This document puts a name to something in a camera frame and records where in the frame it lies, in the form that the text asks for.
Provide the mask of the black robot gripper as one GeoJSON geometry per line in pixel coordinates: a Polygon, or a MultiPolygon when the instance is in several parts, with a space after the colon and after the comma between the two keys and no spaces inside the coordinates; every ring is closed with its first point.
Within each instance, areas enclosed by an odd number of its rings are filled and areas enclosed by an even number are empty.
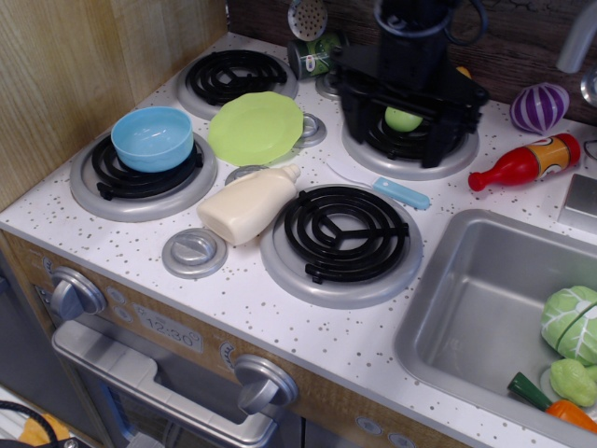
{"type": "Polygon", "coordinates": [[[378,106],[419,113],[432,120],[423,168],[438,167],[466,135],[475,133],[489,93],[459,73],[448,56],[450,44],[476,43],[488,19],[479,1],[479,30],[469,40],[451,33],[458,1],[377,1],[373,16],[380,30],[376,45],[351,45],[332,52],[344,121],[350,136],[364,142],[378,106]]]}

